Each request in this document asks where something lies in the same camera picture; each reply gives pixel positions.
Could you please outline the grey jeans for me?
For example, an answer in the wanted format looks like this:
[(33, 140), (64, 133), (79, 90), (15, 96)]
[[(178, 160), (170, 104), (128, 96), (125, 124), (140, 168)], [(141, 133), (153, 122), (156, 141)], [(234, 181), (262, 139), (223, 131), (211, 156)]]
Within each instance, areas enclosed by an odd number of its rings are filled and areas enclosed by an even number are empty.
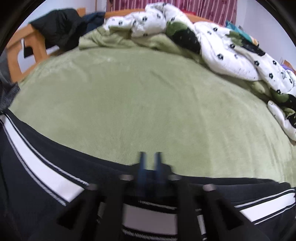
[(16, 95), (19, 93), (20, 88), (17, 83), (12, 83), (11, 75), (8, 67), (8, 60), (6, 51), (3, 51), (1, 54), (1, 104), (0, 110), (1, 113), (8, 109)]

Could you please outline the teal patterned pillow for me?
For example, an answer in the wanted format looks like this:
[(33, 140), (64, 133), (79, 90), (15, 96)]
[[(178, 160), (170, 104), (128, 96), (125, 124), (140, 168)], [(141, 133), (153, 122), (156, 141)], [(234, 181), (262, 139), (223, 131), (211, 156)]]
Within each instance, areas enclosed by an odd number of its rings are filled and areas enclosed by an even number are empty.
[(225, 27), (232, 30), (233, 32), (238, 33), (240, 36), (247, 39), (249, 42), (252, 42), (252, 44), (259, 46), (259, 42), (252, 36), (248, 35), (246, 32), (243, 31), (243, 29), (236, 27), (232, 22), (226, 20)]

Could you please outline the wooden bed frame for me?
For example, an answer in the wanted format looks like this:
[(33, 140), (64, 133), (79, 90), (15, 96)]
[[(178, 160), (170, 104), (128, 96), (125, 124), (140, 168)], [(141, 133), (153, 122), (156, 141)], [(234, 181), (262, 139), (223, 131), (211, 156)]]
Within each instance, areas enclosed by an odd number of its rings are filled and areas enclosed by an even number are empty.
[[(85, 8), (78, 8), (76, 9), (76, 11), (80, 17), (86, 15)], [(109, 11), (105, 13), (104, 20), (111, 16), (115, 16), (115, 14), (119, 14), (120, 16), (122, 16), (125, 14), (133, 13), (135, 11), (139, 11), (139, 9)], [(35, 60), (35, 63), (26, 68), (24, 71), (21, 70), (19, 64), (19, 53), (21, 51), (23, 51), (25, 58), (33, 56)], [(25, 27), (20, 28), (13, 34), (6, 46), (8, 67), (12, 82), (15, 83), (22, 81), (38, 64), (47, 60), (51, 56), (59, 55), (63, 52), (66, 51), (59, 49), (58, 46), (46, 49), (45, 38), (38, 30), (34, 29), (30, 23), (27, 24)]]

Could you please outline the black pants with white stripe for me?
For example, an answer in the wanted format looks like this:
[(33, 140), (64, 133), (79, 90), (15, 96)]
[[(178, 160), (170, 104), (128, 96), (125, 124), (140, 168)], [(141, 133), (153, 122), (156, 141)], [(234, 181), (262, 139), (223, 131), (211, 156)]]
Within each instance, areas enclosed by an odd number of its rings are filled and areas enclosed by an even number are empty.
[[(91, 184), (105, 188), (130, 166), (57, 144), (11, 111), (2, 112), (1, 239), (31, 240)], [(295, 188), (289, 183), (178, 176), (194, 194), (214, 185), (268, 240), (295, 240)], [(118, 240), (178, 240), (177, 207), (168, 195), (157, 195), (155, 169), (146, 169), (144, 196), (124, 200)]]

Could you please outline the white floral quilt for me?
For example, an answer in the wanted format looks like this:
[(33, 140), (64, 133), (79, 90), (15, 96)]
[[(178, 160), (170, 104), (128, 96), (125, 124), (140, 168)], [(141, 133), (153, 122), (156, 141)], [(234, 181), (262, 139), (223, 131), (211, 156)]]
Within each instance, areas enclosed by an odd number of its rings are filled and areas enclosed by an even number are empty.
[(193, 23), (176, 6), (151, 3), (144, 11), (113, 16), (107, 31), (127, 30), (139, 38), (164, 33), (175, 44), (195, 54), (215, 73), (246, 81), (263, 81), (271, 97), (267, 107), (287, 136), (295, 140), (295, 74), (240, 33), (215, 23)]

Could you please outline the green fleece blanket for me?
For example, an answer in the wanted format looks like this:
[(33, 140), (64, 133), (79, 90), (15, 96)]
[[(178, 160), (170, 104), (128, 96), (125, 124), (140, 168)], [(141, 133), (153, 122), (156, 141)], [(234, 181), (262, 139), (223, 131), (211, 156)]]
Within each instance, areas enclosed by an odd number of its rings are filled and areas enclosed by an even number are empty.
[(295, 142), (253, 83), (217, 75), (160, 34), (102, 38), (51, 57), (20, 83), (10, 109), (49, 139), (121, 164), (160, 151), (182, 175), (295, 185)]

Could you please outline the navy garment on frame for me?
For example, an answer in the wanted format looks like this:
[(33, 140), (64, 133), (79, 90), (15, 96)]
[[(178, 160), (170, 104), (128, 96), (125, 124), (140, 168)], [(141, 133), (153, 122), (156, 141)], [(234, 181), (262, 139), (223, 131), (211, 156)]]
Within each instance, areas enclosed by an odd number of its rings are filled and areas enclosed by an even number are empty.
[(102, 26), (104, 23), (105, 12), (97, 11), (82, 17), (83, 21), (86, 23), (85, 34)]

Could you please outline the pink patterned curtain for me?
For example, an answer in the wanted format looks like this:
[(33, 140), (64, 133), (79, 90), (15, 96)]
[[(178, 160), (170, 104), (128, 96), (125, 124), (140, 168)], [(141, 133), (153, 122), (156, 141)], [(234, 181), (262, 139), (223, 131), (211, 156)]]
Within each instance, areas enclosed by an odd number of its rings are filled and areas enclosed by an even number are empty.
[[(149, 0), (113, 0), (107, 1), (107, 11), (124, 9), (143, 9), (147, 4), (156, 3)], [(185, 13), (213, 21), (224, 26), (227, 21), (236, 23), (237, 0), (170, 0), (172, 4)]]

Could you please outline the black jacket on bed frame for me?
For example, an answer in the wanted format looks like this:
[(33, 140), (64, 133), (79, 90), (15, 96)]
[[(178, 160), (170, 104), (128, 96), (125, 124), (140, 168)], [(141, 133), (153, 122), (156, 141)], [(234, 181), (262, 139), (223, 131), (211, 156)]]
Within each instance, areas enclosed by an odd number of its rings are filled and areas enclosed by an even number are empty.
[(45, 38), (46, 49), (58, 46), (63, 51), (76, 48), (87, 28), (75, 9), (53, 10), (30, 24)]

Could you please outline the purple cloth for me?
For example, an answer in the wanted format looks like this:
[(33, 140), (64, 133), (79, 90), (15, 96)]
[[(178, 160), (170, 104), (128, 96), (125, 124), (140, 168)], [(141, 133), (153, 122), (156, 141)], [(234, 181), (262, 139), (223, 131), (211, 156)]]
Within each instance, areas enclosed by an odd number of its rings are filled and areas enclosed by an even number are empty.
[(288, 64), (288, 65), (282, 64), (281, 66), (282, 66), (285, 70), (290, 70), (290, 71), (292, 71), (294, 74), (296, 74), (294, 68), (293, 68), (290, 64)]

